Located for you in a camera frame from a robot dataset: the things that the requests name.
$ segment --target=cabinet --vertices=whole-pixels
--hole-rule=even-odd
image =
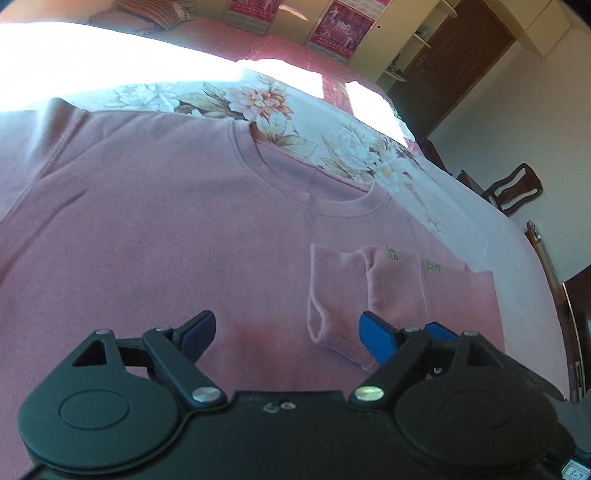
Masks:
[[[347,66],[375,82],[438,4],[438,0],[392,0]]]
[[[528,50],[545,57],[570,28],[557,0],[484,0]]]

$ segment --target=pink flower print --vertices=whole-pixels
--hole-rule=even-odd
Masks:
[[[285,98],[281,95],[269,93],[268,90],[256,90],[250,87],[242,87],[241,90],[229,88],[226,100],[230,102],[230,110],[244,115],[244,118],[256,122],[257,116],[269,120],[274,113],[282,113],[286,118],[293,113],[284,105]]]

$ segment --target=pillow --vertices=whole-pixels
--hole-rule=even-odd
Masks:
[[[193,17],[197,15],[197,0],[174,0],[180,4]]]
[[[90,19],[89,24],[116,32],[136,34],[148,33],[157,28],[153,22],[117,9],[95,15]]]
[[[178,2],[165,0],[124,0],[117,8],[156,22],[165,30],[176,27],[193,16]]]

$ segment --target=striped pillow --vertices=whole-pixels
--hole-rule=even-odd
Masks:
[[[117,7],[156,22],[165,30],[170,30],[179,23],[193,18],[179,3],[165,0],[124,0]]]

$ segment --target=poster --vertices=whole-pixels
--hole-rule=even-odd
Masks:
[[[232,0],[228,11],[270,24],[275,18],[279,5],[281,0]]]
[[[374,19],[335,1],[312,34],[310,43],[349,60],[373,24]]]
[[[377,20],[386,9],[390,0],[338,0],[341,4],[363,13],[366,17]]]

